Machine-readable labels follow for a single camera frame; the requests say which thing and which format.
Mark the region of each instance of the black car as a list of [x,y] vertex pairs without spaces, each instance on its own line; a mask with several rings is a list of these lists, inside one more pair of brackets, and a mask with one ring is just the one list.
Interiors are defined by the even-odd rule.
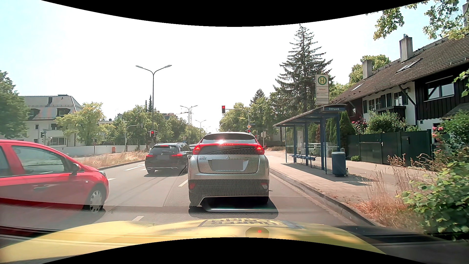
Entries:
[[186,168],[192,150],[185,143],[158,143],[153,146],[145,159],[148,173]]

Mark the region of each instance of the curb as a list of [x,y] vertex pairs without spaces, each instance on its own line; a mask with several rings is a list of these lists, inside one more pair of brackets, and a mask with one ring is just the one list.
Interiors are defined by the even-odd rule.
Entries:
[[311,187],[301,181],[298,181],[296,179],[293,179],[282,172],[270,168],[270,173],[273,175],[281,178],[282,180],[294,185],[295,187],[299,188],[303,192],[305,192],[307,195],[313,197],[314,199],[318,200],[318,202],[321,202],[323,205],[328,207],[329,209],[335,211],[336,213],[342,215],[343,217],[350,219],[352,222],[354,222],[357,225],[371,225],[371,226],[380,226],[380,227],[385,227],[384,225],[367,218],[363,213],[359,212],[358,210],[349,207],[345,204],[343,204],[341,201],[322,193],[318,189]]
[[127,164],[142,162],[142,161],[145,161],[145,160],[131,161],[131,162],[127,162],[127,163],[121,163],[121,164],[117,164],[117,165],[112,165],[112,166],[107,166],[107,167],[102,167],[102,168],[96,168],[96,169],[105,170],[105,169],[110,169],[110,168],[119,167],[119,166],[123,166],[123,165],[127,165]]

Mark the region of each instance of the silver suv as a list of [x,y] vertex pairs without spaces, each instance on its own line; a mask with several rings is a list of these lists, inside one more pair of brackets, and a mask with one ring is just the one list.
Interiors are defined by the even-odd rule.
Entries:
[[205,135],[188,166],[190,206],[206,197],[253,196],[269,200],[269,161],[257,139],[244,132]]

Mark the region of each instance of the green fence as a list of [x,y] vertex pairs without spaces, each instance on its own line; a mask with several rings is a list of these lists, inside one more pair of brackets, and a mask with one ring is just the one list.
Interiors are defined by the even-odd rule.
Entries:
[[347,158],[360,156],[361,161],[389,164],[388,156],[402,157],[407,166],[410,159],[421,154],[432,156],[431,130],[351,135],[347,137]]

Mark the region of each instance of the dry grass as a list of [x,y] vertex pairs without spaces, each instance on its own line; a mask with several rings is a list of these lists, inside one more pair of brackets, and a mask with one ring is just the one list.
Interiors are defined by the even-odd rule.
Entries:
[[79,161],[82,164],[91,166],[93,168],[102,168],[132,161],[144,160],[146,155],[147,152],[144,151],[132,151],[114,154],[104,154],[94,157],[86,157],[80,159]]
[[409,182],[411,180],[431,182],[434,179],[434,173],[424,169],[416,171],[411,167],[405,167],[405,158],[394,157],[389,158],[389,161],[396,183],[393,190],[386,189],[389,184],[384,182],[383,173],[379,171],[371,176],[373,182],[367,187],[368,200],[352,204],[352,206],[384,226],[422,233],[423,229],[419,225],[421,218],[414,211],[409,210],[402,199],[396,195],[403,191],[417,191],[416,186]]

